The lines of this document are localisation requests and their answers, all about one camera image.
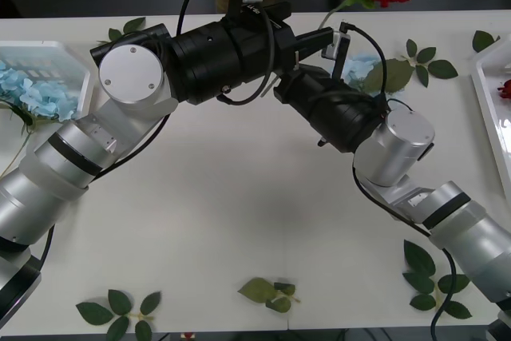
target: blue hydrangea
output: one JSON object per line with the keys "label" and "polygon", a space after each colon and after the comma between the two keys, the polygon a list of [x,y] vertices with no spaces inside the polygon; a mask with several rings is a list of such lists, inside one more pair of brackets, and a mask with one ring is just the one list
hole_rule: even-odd
{"label": "blue hydrangea", "polygon": [[71,96],[62,81],[31,81],[27,75],[7,68],[0,61],[0,99],[24,105],[35,116],[55,118],[60,122],[74,117],[77,97]]}
{"label": "blue hydrangea", "polygon": [[359,85],[379,62],[380,58],[378,56],[367,54],[347,58],[344,63],[342,78],[350,87],[359,88]]}

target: white plastic tray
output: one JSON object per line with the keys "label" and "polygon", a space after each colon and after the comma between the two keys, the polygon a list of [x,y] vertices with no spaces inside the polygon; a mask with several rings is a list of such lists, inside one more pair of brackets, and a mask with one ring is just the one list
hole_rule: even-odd
{"label": "white plastic tray", "polygon": [[[60,42],[0,41],[0,61],[10,68],[24,72],[30,80],[62,80],[69,92],[78,98],[79,119],[89,113],[94,84],[90,81],[90,68]],[[56,122],[42,126],[30,138],[28,148],[35,149],[61,126]]]}
{"label": "white plastic tray", "polygon": [[489,142],[511,205],[511,99],[501,98],[497,90],[511,79],[511,35],[477,54],[471,67]]}

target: flower stem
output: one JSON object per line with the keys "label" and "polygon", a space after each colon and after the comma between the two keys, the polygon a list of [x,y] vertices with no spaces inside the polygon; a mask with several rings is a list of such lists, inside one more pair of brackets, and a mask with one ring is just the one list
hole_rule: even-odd
{"label": "flower stem", "polygon": [[26,139],[25,139],[25,141],[23,141],[22,147],[19,149],[18,153],[16,153],[16,156],[14,156],[14,159],[9,163],[9,165],[7,165],[7,168],[4,169],[4,171],[0,175],[0,179],[7,173],[9,168],[12,166],[12,164],[14,164],[14,162],[16,161],[16,159],[18,158],[18,156],[20,155],[22,150],[25,148],[26,143],[28,143],[28,141],[30,139],[30,135],[32,135],[32,133],[29,133],[29,134],[26,135]]}
{"label": "flower stem", "polygon": [[143,315],[142,313],[139,313],[137,315],[135,315],[133,313],[128,313],[127,316],[128,317],[133,317],[135,319],[138,319],[139,321],[141,321],[143,319],[147,319],[148,321],[153,321],[154,320],[154,317],[152,317],[151,315]]}

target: white table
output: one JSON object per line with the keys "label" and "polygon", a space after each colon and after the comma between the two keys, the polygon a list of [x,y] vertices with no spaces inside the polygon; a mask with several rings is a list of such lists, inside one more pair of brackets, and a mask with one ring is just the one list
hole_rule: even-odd
{"label": "white table", "polygon": [[[387,58],[405,53],[407,38],[436,46],[460,76],[415,76],[406,100],[436,129],[436,146],[411,176],[425,186],[455,180],[509,228],[511,216],[493,161],[469,60],[475,30],[505,34],[511,13],[338,14],[371,34]],[[295,14],[297,34],[313,30],[322,14]],[[191,16],[186,29],[217,20]],[[129,18],[0,21],[2,40],[69,43],[93,66],[89,49],[109,27]],[[148,19],[170,31],[176,17]],[[351,54],[373,52],[353,35]],[[331,66],[319,56],[310,63]],[[242,98],[257,85],[232,93]],[[97,92],[95,105],[105,95]],[[0,134],[21,126],[2,120]],[[402,278],[403,239],[434,255],[438,276],[448,272],[441,252],[394,222],[356,190],[352,155],[319,149],[318,135],[291,107],[271,94],[243,108],[209,101],[184,103],[158,139],[139,157],[91,186],[57,226],[43,281],[2,335],[106,332],[78,315],[76,303],[106,296],[109,288],[143,297],[162,290],[158,331],[276,330],[327,327],[397,327],[429,324],[432,312],[415,311]],[[0,145],[0,169],[18,143]],[[43,241],[34,248],[39,255]],[[254,276],[297,284],[290,315],[249,303],[236,290]],[[473,313],[466,321],[442,316],[441,325],[487,324],[497,307],[474,286],[455,296]]]}

